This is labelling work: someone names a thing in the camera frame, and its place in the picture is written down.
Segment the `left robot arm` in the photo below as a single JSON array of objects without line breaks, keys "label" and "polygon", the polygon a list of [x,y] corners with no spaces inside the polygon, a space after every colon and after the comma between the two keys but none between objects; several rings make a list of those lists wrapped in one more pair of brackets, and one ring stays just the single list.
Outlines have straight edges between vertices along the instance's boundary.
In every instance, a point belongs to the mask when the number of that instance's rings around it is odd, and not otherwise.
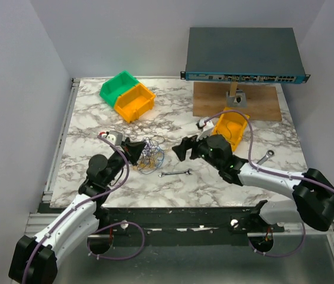
[{"label": "left robot arm", "polygon": [[86,179],[71,204],[46,228],[33,237],[22,236],[14,250],[8,276],[18,283],[53,283],[65,258],[91,233],[108,229],[108,218],[101,208],[108,195],[121,187],[110,183],[119,173],[129,174],[137,164],[145,142],[122,139],[113,132],[98,138],[114,151],[110,157],[92,156]]}]

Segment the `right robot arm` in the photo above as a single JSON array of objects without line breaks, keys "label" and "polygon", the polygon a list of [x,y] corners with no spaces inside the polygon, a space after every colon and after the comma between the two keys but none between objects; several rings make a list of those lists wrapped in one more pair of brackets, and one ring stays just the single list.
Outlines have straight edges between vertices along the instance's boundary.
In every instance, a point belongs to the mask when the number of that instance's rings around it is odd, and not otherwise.
[{"label": "right robot arm", "polygon": [[315,230],[327,231],[334,221],[334,187],[316,169],[290,173],[252,164],[234,155],[222,135],[202,139],[195,135],[185,137],[172,150],[181,162],[190,151],[190,159],[203,159],[228,183],[287,197],[281,202],[266,202],[259,212],[250,216],[249,224],[255,231],[262,232],[278,222],[303,222]]}]

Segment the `open-end silver wrench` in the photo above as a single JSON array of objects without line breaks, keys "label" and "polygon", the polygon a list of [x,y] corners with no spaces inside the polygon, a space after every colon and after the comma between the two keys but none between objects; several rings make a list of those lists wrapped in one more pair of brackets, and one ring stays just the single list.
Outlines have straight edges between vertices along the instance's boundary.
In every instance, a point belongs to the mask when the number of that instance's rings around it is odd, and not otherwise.
[{"label": "open-end silver wrench", "polygon": [[181,171],[173,171],[173,172],[160,172],[158,177],[163,178],[165,176],[172,176],[172,175],[192,175],[192,169],[181,170]]}]

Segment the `yellow bin right side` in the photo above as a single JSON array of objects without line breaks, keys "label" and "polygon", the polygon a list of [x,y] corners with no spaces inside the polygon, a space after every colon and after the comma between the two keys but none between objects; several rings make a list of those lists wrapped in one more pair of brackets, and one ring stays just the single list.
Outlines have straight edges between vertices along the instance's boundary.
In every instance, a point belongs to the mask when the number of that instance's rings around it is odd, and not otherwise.
[{"label": "yellow bin right side", "polygon": [[227,112],[219,116],[211,135],[222,135],[234,152],[242,141],[248,121],[237,112]]}]

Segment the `yellow bin beside green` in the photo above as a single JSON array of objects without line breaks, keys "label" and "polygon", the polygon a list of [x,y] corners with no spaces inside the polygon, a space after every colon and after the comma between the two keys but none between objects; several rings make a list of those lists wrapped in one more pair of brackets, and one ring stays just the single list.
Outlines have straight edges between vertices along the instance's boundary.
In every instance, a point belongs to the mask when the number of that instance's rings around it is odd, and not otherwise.
[{"label": "yellow bin beside green", "polygon": [[132,123],[154,106],[155,94],[138,83],[116,100],[114,110],[127,122]]}]

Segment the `green plastic bin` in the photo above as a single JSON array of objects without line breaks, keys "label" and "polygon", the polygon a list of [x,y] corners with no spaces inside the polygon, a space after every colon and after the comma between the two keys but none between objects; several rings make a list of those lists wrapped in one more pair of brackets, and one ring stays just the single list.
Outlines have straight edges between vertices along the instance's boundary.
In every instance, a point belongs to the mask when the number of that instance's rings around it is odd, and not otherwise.
[{"label": "green plastic bin", "polygon": [[126,70],[106,81],[100,90],[100,97],[112,108],[117,99],[137,85],[139,81]]}]

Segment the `wooden board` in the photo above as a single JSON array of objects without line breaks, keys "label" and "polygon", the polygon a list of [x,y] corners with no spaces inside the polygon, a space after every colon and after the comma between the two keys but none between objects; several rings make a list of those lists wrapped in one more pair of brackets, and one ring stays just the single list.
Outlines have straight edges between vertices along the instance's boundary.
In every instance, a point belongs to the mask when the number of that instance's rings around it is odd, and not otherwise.
[{"label": "wooden board", "polygon": [[195,82],[193,84],[193,115],[210,117],[233,108],[256,121],[282,121],[277,90],[268,85]]}]

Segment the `grey stand bracket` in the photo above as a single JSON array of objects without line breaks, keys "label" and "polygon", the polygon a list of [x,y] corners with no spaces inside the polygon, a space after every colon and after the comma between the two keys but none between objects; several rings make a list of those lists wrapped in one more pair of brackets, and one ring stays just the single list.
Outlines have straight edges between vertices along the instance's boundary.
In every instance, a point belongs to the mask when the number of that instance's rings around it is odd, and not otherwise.
[{"label": "grey stand bracket", "polygon": [[238,88],[237,82],[231,82],[226,92],[226,106],[230,108],[246,108],[247,99],[243,90]]}]

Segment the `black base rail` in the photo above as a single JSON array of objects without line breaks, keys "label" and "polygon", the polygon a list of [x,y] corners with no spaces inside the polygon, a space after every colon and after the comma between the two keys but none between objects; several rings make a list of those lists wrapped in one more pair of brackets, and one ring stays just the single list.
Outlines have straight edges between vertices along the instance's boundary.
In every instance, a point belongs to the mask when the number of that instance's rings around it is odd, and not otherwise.
[{"label": "black base rail", "polygon": [[249,235],[268,238],[283,228],[267,224],[255,207],[102,208],[99,228],[86,240],[91,246],[247,246]]}]

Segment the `network switch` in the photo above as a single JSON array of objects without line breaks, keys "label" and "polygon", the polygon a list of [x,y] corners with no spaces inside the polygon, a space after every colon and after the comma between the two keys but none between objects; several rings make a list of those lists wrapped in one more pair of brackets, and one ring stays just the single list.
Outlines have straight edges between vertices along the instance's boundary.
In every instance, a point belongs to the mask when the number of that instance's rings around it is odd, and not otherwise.
[{"label": "network switch", "polygon": [[192,27],[182,80],[306,83],[292,28]]}]

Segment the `aluminium frame rail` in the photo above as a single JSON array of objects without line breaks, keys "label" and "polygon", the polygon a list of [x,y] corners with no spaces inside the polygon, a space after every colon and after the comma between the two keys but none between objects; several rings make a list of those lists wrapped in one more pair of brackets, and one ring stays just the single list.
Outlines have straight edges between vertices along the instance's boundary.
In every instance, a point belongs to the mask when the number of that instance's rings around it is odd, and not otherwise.
[{"label": "aluminium frame rail", "polygon": [[77,194],[77,183],[68,180],[63,174],[67,173],[67,151],[64,149],[70,136],[70,122],[74,115],[74,105],[78,97],[80,79],[71,78],[68,85],[67,102],[63,107],[61,124],[58,128],[57,140],[52,144],[53,158],[48,164],[47,176],[41,184],[42,191],[37,193],[35,207],[28,213],[23,234],[31,235],[36,229],[30,224],[33,215],[54,214],[67,204]]}]

